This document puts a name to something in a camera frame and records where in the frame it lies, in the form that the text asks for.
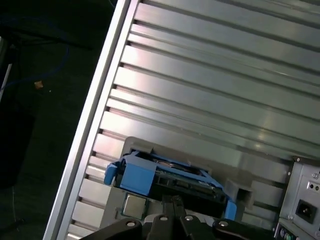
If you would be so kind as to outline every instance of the blue drive tray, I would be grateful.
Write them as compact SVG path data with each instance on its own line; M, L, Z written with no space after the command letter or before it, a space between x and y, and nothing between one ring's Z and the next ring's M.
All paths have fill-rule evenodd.
M166 166L157 162L150 161L148 159L141 158L138 155L140 155L139 151L133 151L131 154L123 156L120 159L120 161L109 164L105 171L104 184L112 184L114 177L117 175L118 167L121 164L123 164L123 162L125 162L126 167L124 170L120 187L129 192L133 192L143 196L148 196L157 169L172 174L180 175L189 179L193 179L202 184L208 184L215 188L220 188L222 191L224 190L223 186L219 182L214 180L206 171L202 169L192 167L193 169L196 169L200 172L200 174L193 174L187 171L172 168L170 166ZM186 163L178 162L152 153L149 154L148 157L151 159L161 159L171 164L179 164L181 166L191 167ZM227 205L224 212L224 218L235 220L236 212L236 204L227 195Z

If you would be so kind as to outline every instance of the blue cable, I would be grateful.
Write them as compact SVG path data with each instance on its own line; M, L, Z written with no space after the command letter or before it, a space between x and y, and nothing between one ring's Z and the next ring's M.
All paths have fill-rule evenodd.
M58 33L60 33L60 35L61 35L60 37L63 40L66 40L66 34L62 30L60 30L58 27L56 27L52 22L50 22L48 20L44 20L44 19L38 18L38 17L28 17L28 16L17 17L17 18L7 19L6 21L0 21L0 24L16 22L16 21L23 20L23 19L34 20L34 21L37 21L37 22L40 22L40 23L45 23L48 26L50 26L51 28L53 28L54 30L56 30ZM48 78L48 77L58 73L64 67L64 65L66 64L68 56L69 56L69 46L67 45L66 49L65 49L65 54L64 54L60 64L55 69L53 69L51 71L48 71L48 72L45 72L43 74L34 75L34 76L30 76L30 77L25 77L25 78L22 78L20 80L9 82L4 87L2 87L0 89L0 91L2 91L3 89L5 89L5 88L7 88L9 86L15 85L15 84L19 84L19 83L23 83L23 82L35 81L35 80L38 80L38 79Z

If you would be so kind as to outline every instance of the dark floor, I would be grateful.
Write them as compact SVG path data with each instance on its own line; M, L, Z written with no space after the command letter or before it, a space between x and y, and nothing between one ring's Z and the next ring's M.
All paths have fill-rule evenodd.
M36 90L35 81L18 85L15 100L34 117L30 139L15 191L15 214L26 224L4 239L40 240L44 234L59 182L68 157L100 50L108 31L113 7L108 0L1 1L2 14L13 17L41 17L66 33L70 41L91 46L93 50L70 47L64 67L56 74L39 79L43 88ZM19 28L56 35L47 24L20 20ZM22 77L51 71L65 54L63 44L29 46L21 51ZM19 77L18 65L10 81ZM11 94L15 88L7 89ZM12 189L0 191L0 227L14 220Z

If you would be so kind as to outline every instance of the power socket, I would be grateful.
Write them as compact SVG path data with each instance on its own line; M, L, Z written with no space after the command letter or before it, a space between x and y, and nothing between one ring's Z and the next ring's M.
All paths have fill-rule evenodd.
M295 214L306 222L313 224L317 210L318 209L315 206L300 199Z

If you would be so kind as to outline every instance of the black plastic part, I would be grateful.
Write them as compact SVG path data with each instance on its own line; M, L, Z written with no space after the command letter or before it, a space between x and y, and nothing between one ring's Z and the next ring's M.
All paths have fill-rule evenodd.
M184 237L188 240L215 240L216 237L214 233L201 224L200 220L194 216L191 217L190 220L187 220L186 217L180 217L180 224L184 231Z
M134 218L125 218L83 237L82 240L141 240L141 238L142 224Z
M159 215L153 220L147 240L172 239L174 235L174 215Z
M163 214L143 226L134 218L122 219L94 232L82 240L274 240L263 229L231 220L217 220L212 227L194 215L186 215L182 198L163 196Z
M318 209L315 206L300 199L295 214L306 222L313 224L317 210Z
M274 240L271 231L264 231L228 219L220 219L213 223L212 231L217 239L226 240Z

